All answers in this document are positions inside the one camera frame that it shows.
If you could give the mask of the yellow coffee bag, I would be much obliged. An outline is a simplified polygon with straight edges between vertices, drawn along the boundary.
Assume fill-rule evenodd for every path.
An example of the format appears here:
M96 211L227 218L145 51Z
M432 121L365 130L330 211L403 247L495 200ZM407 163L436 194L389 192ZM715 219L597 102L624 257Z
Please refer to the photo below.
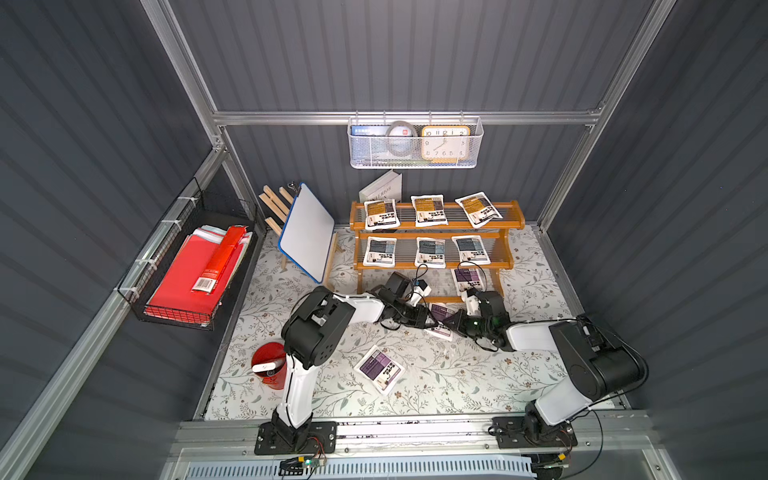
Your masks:
M370 200L364 203L367 231L393 230L400 226L394 199Z
M489 222L503 218L484 192L457 198L455 202L463 210L474 229L481 229Z
M411 203L415 215L414 224L417 228L448 224L442 194L412 196Z

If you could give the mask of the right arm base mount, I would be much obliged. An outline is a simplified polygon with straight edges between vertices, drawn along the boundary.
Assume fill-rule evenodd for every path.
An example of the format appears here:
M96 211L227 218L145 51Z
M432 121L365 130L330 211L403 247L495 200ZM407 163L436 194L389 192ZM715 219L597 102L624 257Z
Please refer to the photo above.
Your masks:
M578 445L572 425L568 421L547 424L534 401L526 405L523 415L493 417L487 433L496 439L500 449L562 447L571 450Z

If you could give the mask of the purple coffee bag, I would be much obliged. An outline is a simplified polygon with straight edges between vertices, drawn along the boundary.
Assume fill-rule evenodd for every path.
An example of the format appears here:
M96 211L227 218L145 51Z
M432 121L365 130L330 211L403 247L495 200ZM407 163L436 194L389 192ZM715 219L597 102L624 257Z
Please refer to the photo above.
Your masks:
M480 267L459 267L451 270L454 286L457 294L461 296L469 292L486 290L486 274Z
M390 394L405 374L405 368L376 345L363 355L354 371L369 381L381 395Z

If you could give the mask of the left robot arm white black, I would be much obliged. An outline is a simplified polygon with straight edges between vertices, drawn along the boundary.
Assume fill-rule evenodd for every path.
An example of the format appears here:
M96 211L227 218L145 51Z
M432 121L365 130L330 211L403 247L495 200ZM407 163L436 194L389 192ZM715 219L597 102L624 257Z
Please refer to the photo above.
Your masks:
M281 331L287 373L273 423L291 432L308 425L320 368L340 345L349 326L376 323L384 323L389 330L425 330L438 325L414 282L398 272L364 294L340 294L318 286L302 297Z

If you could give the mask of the blue coffee bag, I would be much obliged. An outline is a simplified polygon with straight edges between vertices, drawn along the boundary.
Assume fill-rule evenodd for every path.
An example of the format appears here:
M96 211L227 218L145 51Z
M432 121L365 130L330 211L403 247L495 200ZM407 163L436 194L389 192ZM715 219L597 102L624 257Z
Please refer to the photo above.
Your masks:
M452 241L458 253L460 264L489 265L490 256L479 235L453 236Z
M438 238L418 237L417 251L414 259L416 267L442 269L446 267L445 240Z
M393 268L396 264L396 244L394 238L369 237L363 257L363 265L375 268Z

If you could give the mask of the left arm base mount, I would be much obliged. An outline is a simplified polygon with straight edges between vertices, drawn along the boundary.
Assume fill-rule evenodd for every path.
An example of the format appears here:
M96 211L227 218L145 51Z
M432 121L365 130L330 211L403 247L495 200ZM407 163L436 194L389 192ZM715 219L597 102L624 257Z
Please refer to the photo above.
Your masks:
M274 413L259 426L254 446L257 456L283 454L330 454L336 449L338 423L310 418L299 427L291 427Z

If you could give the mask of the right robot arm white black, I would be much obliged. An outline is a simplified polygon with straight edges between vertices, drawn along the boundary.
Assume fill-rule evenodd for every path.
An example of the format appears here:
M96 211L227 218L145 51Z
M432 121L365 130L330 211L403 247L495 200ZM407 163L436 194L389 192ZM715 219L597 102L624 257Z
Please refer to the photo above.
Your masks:
M512 321L495 291L467 292L470 308L438 320L452 332L492 352L556 353L566 377L529 402L524 432L534 438L564 428L610 395L646 381L645 359L620 337L601 331L588 317Z

